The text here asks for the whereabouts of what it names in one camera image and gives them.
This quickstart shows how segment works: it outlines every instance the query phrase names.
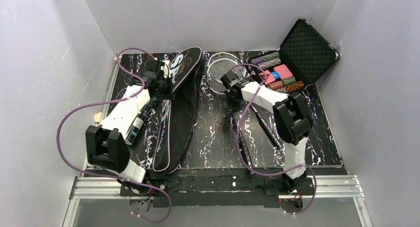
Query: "wire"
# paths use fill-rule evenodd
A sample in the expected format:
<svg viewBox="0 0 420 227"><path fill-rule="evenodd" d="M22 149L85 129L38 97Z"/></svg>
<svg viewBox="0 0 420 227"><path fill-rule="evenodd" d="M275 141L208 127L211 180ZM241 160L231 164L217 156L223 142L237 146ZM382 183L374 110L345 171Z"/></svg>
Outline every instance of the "wire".
<svg viewBox="0 0 420 227"><path fill-rule="evenodd" d="M298 169L298 168L300 168L300 167L306 167L307 169L309 169L309 171L312 173L312 175L313 175L313 177L314 177L314 178L313 178L313 180L314 180L314 193L313 193L313 195L312 195L311 200L309 201L308 205L307 205L305 208L303 208L303 209L302 209L301 211L299 211L299 212L293 213L293 214L296 214L296 215L301 214L301 213L303 213L304 211L306 211L306 210L309 208L309 206L311 206L312 202L313 202L313 201L314 201L314 199L315 199L315 194L316 194L316 178L315 178L315 173L314 173L314 170L312 170L312 168L311 168L310 166L305 165L305 164L300 164L300 165L293 166L293 167L291 167L291 168L289 168L289 169L286 169L286 170L283 170L283 171L280 171L280 172L275 172L275 173L264 173L264 172L259 172L259 171L256 171L256 170L254 170L254 169L250 168L250 167L247 165L247 163L245 162L245 160L244 160L244 158L242 157L242 155L241 155L241 151L240 151L240 147L239 147L239 133L241 132L241 129L242 129L242 124L244 123L244 120L245 120L245 114L249 111L249 109L250 109L250 106L251 106L252 102L254 101L255 97L257 97L258 92L260 91L260 89L261 89L262 85L263 85L263 84L267 81L268 77L267 77L267 75L265 74L264 70L262 70L259 66L254 65L254 64L250 64L250 63L240 63L240 64L237 64L237 65L235 65L235 66L231 67L231 69L230 69L229 71L232 71L234 68L236 68L236 67L238 67L238 66L251 66L251 67L255 67L255 68L259 69L259 70L260 70L260 71L261 71L261 72L265 75L265 79L264 79L264 81L262 81L262 82L260 83L260 86L257 88L257 90L255 91L254 95L251 97L251 99L250 99L250 101L248 102L248 104L245 106L245 109L244 109L244 111L242 112L241 118L239 119L238 128L236 129L236 140L235 140L236 152L238 153L239 160L241 161L242 165L244 165L244 167L246 167L249 171L251 171L251 172L253 172L253 173L257 174L257 175L260 175L260 176L266 176L266 177L272 177L272 176L282 175L282 174L284 174L284 173L286 173L286 172L289 172L289 171L294 170L294 169Z"/></svg>
<svg viewBox="0 0 420 227"><path fill-rule="evenodd" d="M293 197L290 200L292 200L292 201L299 201L302 198L302 196L303 196L303 189L300 190L299 198L296 199L296 197L298 197L298 193L299 193L299 191L297 191L295 197Z"/></svg>
<svg viewBox="0 0 420 227"><path fill-rule="evenodd" d="M137 78L137 79L139 79L140 81L141 81L141 83L142 83L142 87L141 87L141 89L138 91L138 92L136 92L136 93L134 93L133 95L131 95L129 98L133 98L133 97L135 97L135 96L137 96L138 94L140 94L141 93L141 91L143 91L143 89L144 89L144 85L145 85L145 83L144 83L144 80L140 77L140 76L137 76L137 75L135 75L135 74L133 74L133 73L131 73L131 72L129 72L127 69L125 69L122 65L121 65L121 62L119 61L119 57L120 57L120 55L123 53L123 52L125 52L125 51L127 51L127 50L139 50L139 51L142 51L142 52L144 52L145 54L147 54L150 58L152 58L152 59L155 59L154 57L153 57L153 55L152 54L150 54L150 53L148 53L148 52L146 52L146 51L144 51L143 49L140 49L140 48L126 48L126 49L123 49L122 51L120 51L119 52L119 54L117 55L117 64L118 64L118 66L121 68L121 70L123 70L125 73L127 73L128 75L130 75L130 76L132 76L132 77L134 77L134 78ZM105 105L105 104L114 104L114 103L118 103L118 102L124 102L124 101L127 101L129 98L122 98L122 99L116 99L116 100L112 100L112 101L106 101L106 102L97 102L97 103L92 103L92 104L87 104L87 105L83 105L83 106L80 106L80 107L77 107L77 108L75 108L75 109L73 109L72 111L70 111L68 114L66 114L65 116L64 116L64 118L61 120L61 122L60 122L60 125L58 126L58 129L57 129L57 136L56 136L56 141L57 141L57 149L58 149L58 152L60 153L60 157L61 157L61 159L63 159L63 161L69 166L69 167L71 167L72 169L74 169L74 170L76 170L76 171L79 171L79 172L81 172L81 173L84 173L84 174L88 174L88 175L92 175L92 176L98 176L98 177L109 177L109 178L116 178L116 179L119 179L119 180L121 180L121 181L123 181L123 178L122 177L118 177L118 176L111 176L111 175L105 175L105 174L98 174L98 173L94 173L94 172L90 172L90 171L86 171L86 170L82 170L82 169L80 169L80 168L78 168L78 167L76 167L76 166L74 166L73 164L71 164L66 158L65 158L65 156L64 156L64 154L63 154L63 151L62 151L62 149L61 149L61 144L60 144L60 133L61 133L61 129L62 129L62 127L63 127L63 125L64 125L64 122L73 114L73 113L75 113L76 111L79 111L79 110L81 110L81 109L84 109L84 108L87 108L87 107L94 107L94 106L100 106L100 105ZM171 200L171 198L170 198L170 196L168 195L168 193L166 193L164 190L162 190L162 189L160 189L160 188L158 188L158 187L155 187L155 186L152 186L152 185L147 185L147 184L143 184L143 183L139 183L139 182L136 182L136 181L132 181L132 180L127 180L128 182L130 182L130 183L132 183L132 184L134 184L134 185L138 185L138 186L144 186L144 187L148 187L148 188L151 188L151 189L154 189L154 190L156 190L156 191L159 191L159 192L161 192L163 195L165 195L167 198L168 198L168 202L169 202L169 210L168 210L168 213L166 214L166 216L164 216L162 219L160 219L160 220L155 220L155 219L151 219L151 218L149 218L149 217L147 217L147 216L143 216L143 215L141 215L141 214L139 214L139 213L137 213L137 212L133 212L134 214L136 214L137 216L139 216L139 217L142 217L142 218L144 218L144 219L146 219L146 220L148 220L148 221L150 221L150 222L154 222L154 223L160 223L160 222L162 222L162 221L164 221L164 220L166 220L166 218L168 218L168 216L170 215L170 212L171 212L171 210L172 210L172 200Z"/></svg>
<svg viewBox="0 0 420 227"><path fill-rule="evenodd" d="M143 202L144 203L146 203L149 199L150 199L150 197L153 195L153 193L155 192L155 190L154 189L152 189L151 191L150 191L150 193L149 193L149 196L148 196L148 198L146 198L146 200L144 200Z"/></svg>

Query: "blue poker chip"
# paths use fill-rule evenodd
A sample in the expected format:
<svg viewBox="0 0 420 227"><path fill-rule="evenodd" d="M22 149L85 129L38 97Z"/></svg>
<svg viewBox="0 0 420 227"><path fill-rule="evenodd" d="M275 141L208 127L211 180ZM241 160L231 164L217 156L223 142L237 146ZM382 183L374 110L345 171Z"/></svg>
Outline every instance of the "blue poker chip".
<svg viewBox="0 0 420 227"><path fill-rule="evenodd" d="M271 72L271 75L275 78L275 79L277 79L277 78L279 78L280 76L278 75L278 73L277 72Z"/></svg>

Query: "gray floor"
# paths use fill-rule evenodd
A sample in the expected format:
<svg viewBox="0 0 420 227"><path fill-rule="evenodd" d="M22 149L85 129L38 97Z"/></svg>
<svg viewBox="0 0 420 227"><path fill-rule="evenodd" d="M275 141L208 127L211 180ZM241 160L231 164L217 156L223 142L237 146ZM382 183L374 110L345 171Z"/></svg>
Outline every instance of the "gray floor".
<svg viewBox="0 0 420 227"><path fill-rule="evenodd" d="M161 218L166 208L152 208L148 216ZM262 206L174 207L169 218L153 224L130 214L128 200L81 200L76 227L360 227L352 198L316 198L303 214L293 218L281 209Z"/></svg>

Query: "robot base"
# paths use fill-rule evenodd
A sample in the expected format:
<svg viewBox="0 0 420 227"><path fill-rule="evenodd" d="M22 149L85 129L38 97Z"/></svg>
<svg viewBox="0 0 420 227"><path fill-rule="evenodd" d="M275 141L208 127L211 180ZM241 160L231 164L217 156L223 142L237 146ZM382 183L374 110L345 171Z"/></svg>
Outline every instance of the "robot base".
<svg viewBox="0 0 420 227"><path fill-rule="evenodd" d="M286 189L282 178L278 179L264 179L264 189L267 196L278 196L290 194L293 190ZM305 178L300 185L295 186L297 190L303 190L303 195L312 195L314 193L314 186L312 178Z"/></svg>
<svg viewBox="0 0 420 227"><path fill-rule="evenodd" d="M295 179L291 179L287 174L283 174L281 177L283 178L281 185L284 189L286 189L289 192L292 192L294 190L298 190L302 188L302 184L305 182L308 174L307 171L305 171L302 175Z"/></svg>
<svg viewBox="0 0 420 227"><path fill-rule="evenodd" d="M149 170L146 170L146 175L145 175L142 183L147 184L147 185L151 185L150 180L151 180L150 172L149 172ZM121 185L123 185L125 187L128 187L129 189L131 189L134 193L136 193L138 195L144 196L144 195L147 195L150 192L150 188L148 188L148 187L137 186L137 185L134 185L134 184L132 184L130 182L127 182L127 181L121 181L121 180L117 180L117 181L118 181L118 183L120 183Z"/></svg>

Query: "badminton racket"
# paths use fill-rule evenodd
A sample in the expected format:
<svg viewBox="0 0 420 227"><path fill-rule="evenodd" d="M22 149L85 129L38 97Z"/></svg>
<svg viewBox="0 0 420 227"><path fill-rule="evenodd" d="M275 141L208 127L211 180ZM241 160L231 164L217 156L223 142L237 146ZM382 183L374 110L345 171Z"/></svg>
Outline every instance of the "badminton racket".
<svg viewBox="0 0 420 227"><path fill-rule="evenodd" d="M216 53L209 58L207 68L207 84L212 92L224 95L224 87L221 77L227 73L233 66L240 63L240 60L233 54L226 52ZM233 72L241 79L245 77L246 70L244 66L237 66Z"/></svg>

